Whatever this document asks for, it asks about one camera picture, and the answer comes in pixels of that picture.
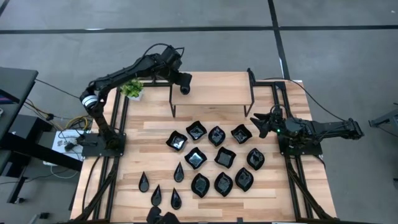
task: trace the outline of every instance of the black desk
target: black desk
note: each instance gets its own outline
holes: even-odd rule
[[[82,161],[73,159],[62,153],[9,132],[19,110],[32,90],[38,72],[16,68],[0,67],[0,94],[13,100],[13,104],[0,105],[4,110],[0,117],[0,150],[10,150],[36,157],[69,169],[81,170]]]

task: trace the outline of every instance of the wooden tabletop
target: wooden tabletop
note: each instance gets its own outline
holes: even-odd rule
[[[208,75],[204,75],[203,78],[208,80]],[[111,91],[105,107],[104,114],[108,122],[111,118],[115,92]],[[287,82],[287,93],[294,116],[311,119],[304,91],[296,84]],[[225,105],[179,106],[177,117],[173,118],[169,105],[169,88],[146,87],[140,102],[129,102],[125,127],[126,150],[120,160],[111,221],[145,222],[152,206],[150,197],[158,184],[162,189],[162,203],[159,206],[162,213],[172,212],[181,222],[236,222],[237,217],[242,217],[245,222],[294,221],[285,162],[279,154],[276,135],[269,133],[265,139],[259,138],[259,131],[249,120],[253,113],[266,113],[270,110],[274,104],[271,88],[254,87],[254,96],[255,104],[247,118],[244,117],[241,106]],[[123,97],[119,104],[116,127],[119,126],[122,106]],[[230,169],[214,162],[221,146],[215,148],[211,145],[207,135],[198,142],[193,142],[188,136],[185,128],[198,120],[208,131],[216,125],[225,131],[226,139],[221,146],[236,153]],[[239,145],[230,134],[230,131],[239,124],[244,124],[253,135],[253,138],[242,145]],[[188,137],[188,142],[181,152],[175,152],[165,144],[174,130]],[[194,147],[198,147],[208,158],[198,170],[192,170],[183,158]],[[246,162],[248,152],[254,147],[266,158],[262,168],[257,171]],[[83,192],[94,160],[95,158],[89,158],[83,163],[71,218],[81,213]],[[327,213],[335,216],[323,165],[313,156],[302,156],[302,160],[309,191]],[[173,173],[179,162],[182,163],[185,178],[181,183],[176,183]],[[86,206],[97,190],[101,165],[102,158],[98,161],[91,177]],[[217,175],[225,172],[234,179],[237,171],[242,167],[253,174],[252,187],[247,192],[243,192],[234,183],[232,191],[223,198],[214,189]],[[138,182],[143,171],[150,183],[150,190],[146,193],[138,190]],[[211,186],[204,198],[199,198],[190,189],[192,179],[197,173],[201,173],[210,180]],[[173,188],[177,189],[182,198],[180,210],[174,210],[170,205]],[[302,194],[298,189],[297,192],[301,214],[305,217]],[[100,217],[104,217],[107,196],[106,192],[101,204]]]
[[[173,105],[250,105],[247,72],[189,72],[192,75],[188,95],[173,86]]]

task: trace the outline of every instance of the white pot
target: white pot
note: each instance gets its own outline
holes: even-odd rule
[[[134,100],[134,101],[141,101],[142,94],[144,94],[144,90],[141,90],[141,91],[139,92],[139,94],[138,94],[137,97],[128,96],[128,98],[129,98],[130,100]]]

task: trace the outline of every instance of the small black tray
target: small black tray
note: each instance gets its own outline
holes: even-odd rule
[[[264,164],[265,158],[263,153],[254,148],[249,152],[246,160],[254,170],[259,170]]]
[[[216,181],[214,181],[214,188],[223,197],[227,196],[230,193],[233,185],[234,183],[232,179],[224,172],[220,173],[216,178]]]
[[[239,144],[245,143],[249,138],[252,137],[251,132],[244,126],[244,124],[240,124],[234,130],[232,130],[231,134]]]
[[[244,167],[238,171],[235,177],[235,183],[244,192],[247,192],[254,182],[253,175]]]
[[[206,155],[197,147],[194,147],[184,158],[193,169],[199,168],[207,160]]]
[[[199,197],[203,198],[210,188],[210,181],[204,175],[197,174],[191,183],[191,190]]]
[[[187,140],[188,138],[185,135],[180,134],[177,131],[173,131],[169,139],[166,141],[166,144],[172,147],[173,149],[179,151],[184,147],[184,144],[186,143]]]
[[[235,156],[235,152],[221,147],[218,150],[217,156],[215,157],[214,161],[216,161],[216,163],[218,163],[219,165],[225,166],[227,167],[227,169],[229,169],[234,162]]]
[[[195,141],[200,139],[207,133],[207,130],[199,121],[195,121],[189,127],[186,128],[187,133],[191,136],[191,138]]]
[[[225,132],[219,126],[215,126],[209,132],[208,137],[209,137],[209,141],[217,147],[221,143],[223,143],[223,141],[225,140]]]

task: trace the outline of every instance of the black teardrop-shaped dish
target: black teardrop-shaped dish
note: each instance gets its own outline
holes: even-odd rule
[[[231,134],[239,144],[245,143],[249,138],[252,137],[251,132],[244,126],[244,124],[240,124],[234,130],[232,130]]]
[[[249,152],[246,160],[254,170],[259,170],[264,164],[265,158],[263,153],[254,148]]]
[[[199,121],[195,121],[186,129],[193,140],[198,140],[207,133],[206,128]]]
[[[216,163],[218,163],[219,165],[225,166],[229,169],[234,162],[235,156],[235,152],[221,147],[218,150],[217,156],[215,157],[214,161],[216,161]]]
[[[235,177],[235,183],[244,192],[247,192],[254,182],[253,175],[244,167],[238,171]]]
[[[192,192],[203,198],[210,188],[210,181],[204,175],[197,174],[192,180]]]
[[[180,134],[177,131],[173,131],[169,139],[166,141],[166,144],[172,147],[173,149],[179,151],[184,147],[184,144],[186,143],[187,140],[188,138],[185,135]]]
[[[179,183],[183,179],[184,179],[184,170],[182,169],[181,162],[179,162],[176,170],[174,171],[174,180]]]
[[[207,160],[206,155],[197,147],[194,147],[186,156],[184,156],[184,158],[193,169],[199,168]]]
[[[227,196],[230,193],[233,185],[234,184],[232,178],[230,178],[224,172],[220,173],[216,178],[216,181],[214,181],[214,188],[223,197]]]
[[[172,208],[174,208],[175,210],[178,210],[181,208],[181,198],[179,196],[179,194],[177,193],[177,191],[175,189],[173,189],[173,194],[172,194]]]
[[[142,172],[141,179],[139,179],[138,189],[142,193],[147,192],[149,190],[149,181],[145,172]]]
[[[209,132],[209,141],[213,143],[214,146],[219,146],[223,141],[225,140],[225,132],[219,127],[215,126],[210,132]]]
[[[160,190],[160,185],[158,185],[150,198],[150,202],[153,206],[158,206],[162,202],[162,191]]]

